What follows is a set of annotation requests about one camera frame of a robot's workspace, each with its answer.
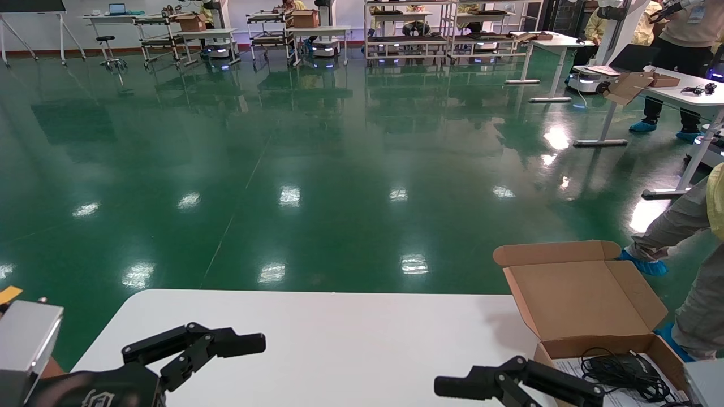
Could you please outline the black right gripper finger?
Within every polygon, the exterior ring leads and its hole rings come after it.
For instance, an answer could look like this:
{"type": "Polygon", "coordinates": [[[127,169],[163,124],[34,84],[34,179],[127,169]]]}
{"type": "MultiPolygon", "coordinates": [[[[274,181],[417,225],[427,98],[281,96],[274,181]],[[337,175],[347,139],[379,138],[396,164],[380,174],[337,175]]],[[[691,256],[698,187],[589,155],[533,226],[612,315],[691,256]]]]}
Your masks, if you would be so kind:
{"type": "Polygon", "coordinates": [[[448,399],[491,400],[504,406],[536,406],[536,400],[504,375],[487,377],[438,376],[434,393],[448,399]]]}
{"type": "Polygon", "coordinates": [[[507,376],[521,389],[527,386],[573,406],[604,405],[605,396],[602,387],[523,356],[510,358],[497,367],[473,366],[464,377],[493,375],[507,376]]]}

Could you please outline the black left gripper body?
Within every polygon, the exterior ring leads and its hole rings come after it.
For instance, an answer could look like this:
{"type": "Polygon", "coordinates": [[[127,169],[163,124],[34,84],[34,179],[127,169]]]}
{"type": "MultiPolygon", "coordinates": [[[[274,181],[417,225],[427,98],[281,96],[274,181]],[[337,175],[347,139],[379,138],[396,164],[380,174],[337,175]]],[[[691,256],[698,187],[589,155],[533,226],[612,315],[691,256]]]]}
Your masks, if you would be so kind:
{"type": "Polygon", "coordinates": [[[160,376],[139,363],[40,379],[26,406],[165,406],[160,376]]]}

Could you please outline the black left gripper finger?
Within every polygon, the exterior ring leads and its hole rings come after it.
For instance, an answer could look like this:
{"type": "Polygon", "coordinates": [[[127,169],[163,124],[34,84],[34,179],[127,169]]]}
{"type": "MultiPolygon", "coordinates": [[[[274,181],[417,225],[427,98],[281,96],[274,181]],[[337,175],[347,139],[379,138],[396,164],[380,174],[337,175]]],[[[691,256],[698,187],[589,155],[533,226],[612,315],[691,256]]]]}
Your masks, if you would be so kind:
{"type": "Polygon", "coordinates": [[[266,350],[266,337],[262,333],[238,335],[231,327],[209,329],[189,323],[125,345],[122,358],[124,363],[151,364],[196,348],[208,359],[260,354],[266,350]]]}
{"type": "Polygon", "coordinates": [[[212,358],[247,356],[265,350],[265,336],[204,336],[161,368],[161,389],[176,391],[212,358]]]}

